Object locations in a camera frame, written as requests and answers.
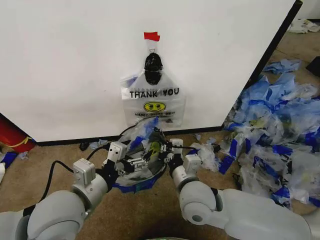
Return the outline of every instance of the black baseboard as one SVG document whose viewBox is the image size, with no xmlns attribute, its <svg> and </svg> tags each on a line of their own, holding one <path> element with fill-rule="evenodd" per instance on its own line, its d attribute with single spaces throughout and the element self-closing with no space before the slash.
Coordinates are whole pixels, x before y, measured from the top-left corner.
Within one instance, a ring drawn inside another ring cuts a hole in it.
<svg viewBox="0 0 320 240">
<path fill-rule="evenodd" d="M 311 18 L 311 19 L 308 19 L 309 21 L 315 23 L 315 24 L 320 24 L 320 18 Z"/>
<path fill-rule="evenodd" d="M 174 130 L 165 131 L 165 135 L 181 135 L 181 134 L 195 134 L 195 133 L 206 133 L 206 132 L 217 132 L 222 130 L 222 126 L 213 127 L 203 127 L 203 128 L 193 128 L 186 130 Z M 98 142 L 99 139 L 116 141 L 119 136 L 102 136 L 102 137 L 91 137 L 91 138 L 81 138 L 81 139 L 69 139 L 69 140 L 57 140 L 57 141 L 39 141 L 37 144 L 39 146 L 57 146 L 57 145 L 69 145 L 69 144 L 81 144 L 81 143 L 93 143 Z"/>
</svg>

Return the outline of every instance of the red object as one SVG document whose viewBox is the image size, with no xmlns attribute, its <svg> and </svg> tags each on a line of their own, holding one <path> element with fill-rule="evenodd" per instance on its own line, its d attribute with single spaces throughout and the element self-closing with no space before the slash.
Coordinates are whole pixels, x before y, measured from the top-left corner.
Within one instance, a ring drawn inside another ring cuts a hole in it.
<svg viewBox="0 0 320 240">
<path fill-rule="evenodd" d="M 154 31 L 154 32 L 145 32 L 144 33 L 144 39 L 145 40 L 153 40 L 153 41 L 156 41 L 156 42 L 159 42 L 160 40 L 160 36 L 158 35 L 158 32 L 157 31 Z"/>
<path fill-rule="evenodd" d="M 29 151 L 36 145 L 31 137 L 3 116 L 0 116 L 0 142 L 13 148 L 18 153 Z"/>
</svg>

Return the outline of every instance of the debris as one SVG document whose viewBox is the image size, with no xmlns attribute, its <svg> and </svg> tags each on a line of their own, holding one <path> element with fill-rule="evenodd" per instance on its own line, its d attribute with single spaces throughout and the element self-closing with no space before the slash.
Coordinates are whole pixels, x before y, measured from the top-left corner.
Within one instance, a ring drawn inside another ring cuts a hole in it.
<svg viewBox="0 0 320 240">
<path fill-rule="evenodd" d="M 316 33 L 318 31 L 320 31 L 320 26 L 307 19 L 294 20 L 289 28 L 289 32 L 295 34 Z"/>
<path fill-rule="evenodd" d="M 108 142 L 108 140 L 99 139 L 98 145 L 104 145 Z"/>
<path fill-rule="evenodd" d="M 20 158 L 21 160 L 28 160 L 29 159 L 28 151 L 19 153 L 17 157 Z"/>
<path fill-rule="evenodd" d="M 4 175 L 6 173 L 6 168 L 5 168 L 5 163 L 0 163 L 0 184 L 1 184 L 1 181 L 2 179 L 4 178 Z"/>
<path fill-rule="evenodd" d="M 200 135 L 200 134 L 195 134 L 194 136 L 195 136 L 195 138 L 196 138 L 198 141 L 201 140 L 201 135 Z"/>
<path fill-rule="evenodd" d="M 217 140 L 214 137 L 209 137 L 209 140 L 206 141 L 206 144 L 214 144 Z"/>
<path fill-rule="evenodd" d="M 98 148 L 98 142 L 95 141 L 95 142 L 90 143 L 89 148 L 91 148 L 92 150 L 97 149 Z"/>
<path fill-rule="evenodd" d="M 273 74 L 283 74 L 297 71 L 301 65 L 301 60 L 287 60 L 272 62 L 270 65 L 264 67 L 264 72 L 272 72 Z"/>
</svg>

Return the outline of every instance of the black cable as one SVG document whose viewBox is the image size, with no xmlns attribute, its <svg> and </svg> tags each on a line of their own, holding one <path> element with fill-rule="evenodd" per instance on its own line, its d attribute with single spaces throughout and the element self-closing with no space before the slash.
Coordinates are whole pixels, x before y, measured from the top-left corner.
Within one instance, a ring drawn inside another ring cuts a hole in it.
<svg viewBox="0 0 320 240">
<path fill-rule="evenodd" d="M 121 138 L 121 136 L 122 136 L 126 131 L 128 131 L 129 129 L 134 128 L 135 126 L 137 126 L 137 124 L 132 125 L 132 126 L 126 128 L 125 130 L 123 130 L 123 131 L 119 134 L 119 139 Z"/>
<path fill-rule="evenodd" d="M 39 203 L 46 198 L 48 192 L 49 192 L 49 188 L 50 188 L 50 185 L 51 185 L 51 181 L 52 181 L 52 176 L 54 174 L 54 169 L 55 169 L 55 165 L 56 164 L 60 164 L 61 166 L 63 166 L 65 169 L 67 169 L 69 172 L 71 173 L 74 173 L 74 171 L 68 167 L 66 164 L 64 164 L 62 161 L 59 161 L 59 160 L 56 160 L 54 161 L 52 164 L 51 164 L 51 168 L 50 168 L 50 172 L 49 172 L 49 177 L 48 177 L 48 181 L 46 183 L 46 187 L 45 187 L 45 190 L 44 190 L 44 193 L 39 201 Z"/>
<path fill-rule="evenodd" d="M 108 151 L 109 148 L 110 148 L 110 143 L 107 143 L 106 145 L 100 146 L 100 147 L 96 148 L 95 150 L 93 150 L 86 159 L 89 161 L 89 159 L 92 158 L 92 156 L 93 156 L 96 152 L 98 152 L 100 149 L 105 149 L 105 150 Z"/>
</svg>

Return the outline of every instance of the floor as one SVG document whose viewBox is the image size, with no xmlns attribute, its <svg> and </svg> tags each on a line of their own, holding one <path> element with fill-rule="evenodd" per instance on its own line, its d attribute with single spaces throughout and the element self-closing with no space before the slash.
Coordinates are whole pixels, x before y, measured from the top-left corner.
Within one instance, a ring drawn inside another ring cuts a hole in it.
<svg viewBox="0 0 320 240">
<path fill-rule="evenodd" d="M 302 66 L 295 72 L 298 83 L 312 83 L 320 88 L 320 79 L 309 73 L 305 66 L 315 56 L 320 55 L 320 32 L 308 34 L 287 33 L 272 55 L 270 61 L 283 58 L 301 59 Z M 278 76 L 267 74 L 274 82 Z M 201 143 L 209 137 L 219 142 L 228 133 L 225 131 L 201 134 Z M 185 145 L 196 142 L 191 134 L 176 135 L 184 140 Z M 7 170 L 0 184 L 0 212 L 18 211 L 39 201 L 48 178 L 50 165 L 54 160 L 61 160 L 71 166 L 80 158 L 86 158 L 91 150 L 82 152 L 78 144 L 61 146 L 36 146 L 29 152 L 28 160 L 16 159 Z M 106 153 L 98 152 L 91 159 L 100 166 Z M 238 171 L 234 163 L 226 175 L 200 170 L 201 181 L 213 188 L 235 188 L 232 173 Z M 73 183 L 72 175 L 57 166 L 50 188 L 50 193 L 68 190 Z M 308 212 L 303 204 L 295 203 L 297 213 Z M 178 237 L 190 240 L 227 240 L 223 230 L 211 226 L 195 226 L 183 220 L 174 184 L 168 171 L 150 190 L 136 194 L 122 194 L 113 189 L 96 208 L 94 214 L 85 222 L 77 240 L 140 240 L 154 237 Z"/>
</svg>

